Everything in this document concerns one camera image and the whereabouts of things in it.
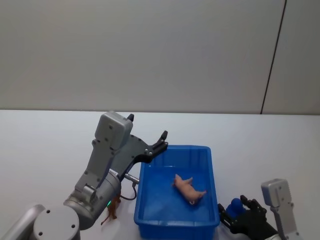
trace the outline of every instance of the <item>black cable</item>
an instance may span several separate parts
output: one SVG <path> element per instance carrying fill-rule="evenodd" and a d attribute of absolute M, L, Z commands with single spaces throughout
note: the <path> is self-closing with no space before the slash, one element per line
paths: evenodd
<path fill-rule="evenodd" d="M 264 111 L 264 106 L 265 106 L 267 91 L 268 91 L 269 82 L 270 82 L 270 78 L 271 78 L 271 72 L 272 72 L 272 69 L 273 69 L 273 67 L 274 67 L 274 62 L 275 62 L 276 52 L 277 52 L 277 48 L 278 48 L 278 42 L 279 42 L 279 37 L 280 37 L 280 33 L 281 33 L 282 23 L 283 23 L 283 21 L 284 21 L 286 6 L 287 6 L 287 0 L 284 1 L 284 6 L 283 6 L 283 11 L 282 11 L 282 16 L 281 16 L 279 31 L 278 31 L 278 35 L 277 35 L 277 37 L 276 37 L 276 42 L 275 42 L 275 47 L 274 47 L 274 52 L 273 52 L 271 67 L 270 67 L 270 71 L 269 71 L 268 81 L 267 81 L 266 87 L 265 87 L 265 92 L 264 92 L 264 97 L 263 97 L 263 101 L 262 101 L 262 106 L 261 106 L 260 114 L 262 114 L 263 111 Z"/>
<path fill-rule="evenodd" d="M 133 198 L 127 198 L 127 197 L 122 196 L 122 195 L 120 195 L 120 197 L 123 198 L 124 200 L 128 200 L 128 201 L 135 200 L 137 198 L 137 190 L 135 188 L 135 184 L 132 184 L 132 188 L 133 188 L 133 191 L 134 191 L 134 197 Z"/>

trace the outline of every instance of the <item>white table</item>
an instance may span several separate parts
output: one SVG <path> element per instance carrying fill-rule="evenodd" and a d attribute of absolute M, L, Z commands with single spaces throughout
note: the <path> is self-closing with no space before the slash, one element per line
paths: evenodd
<path fill-rule="evenodd" d="M 32 203 L 59 205 L 69 196 L 88 163 L 101 114 L 0 111 L 1 236 Z M 287 179 L 298 230 L 305 240 L 317 239 L 320 116 L 135 113 L 132 132 L 148 144 L 163 130 L 169 144 L 211 148 L 217 199 L 225 207 L 241 194 L 265 206 L 260 184 Z M 139 170 L 136 165 L 131 173 Z M 132 195 L 126 180 L 122 193 Z M 140 239 L 134 210 L 135 201 L 122 201 L 117 220 L 101 227 L 104 213 L 81 239 Z M 275 226 L 270 211 L 267 218 Z"/>

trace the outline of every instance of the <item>toy dinosaur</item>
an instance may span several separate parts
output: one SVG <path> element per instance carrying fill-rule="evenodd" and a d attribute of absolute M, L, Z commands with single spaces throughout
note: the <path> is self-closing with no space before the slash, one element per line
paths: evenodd
<path fill-rule="evenodd" d="M 106 219 L 101 222 L 101 225 L 104 224 L 104 222 L 107 221 L 110 216 L 112 219 L 117 219 L 116 209 L 117 209 L 118 205 L 121 203 L 120 195 L 121 195 L 121 193 L 117 194 L 112 199 L 111 203 L 106 206 L 107 210 L 108 210 L 108 215 L 107 215 Z"/>
<path fill-rule="evenodd" d="M 182 180 L 182 178 L 176 174 L 172 185 L 180 191 L 191 205 L 194 205 L 207 193 L 207 191 L 196 191 L 191 186 L 192 180 L 192 177 L 187 180 Z"/>

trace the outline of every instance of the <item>blue plastic bin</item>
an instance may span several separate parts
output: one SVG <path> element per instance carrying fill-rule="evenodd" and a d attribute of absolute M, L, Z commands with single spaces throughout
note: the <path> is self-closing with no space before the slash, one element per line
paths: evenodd
<path fill-rule="evenodd" d="M 190 205 L 172 183 L 178 174 L 207 193 Z M 134 222 L 144 239 L 212 240 L 219 212 L 210 148 L 171 145 L 150 164 L 141 164 Z"/>

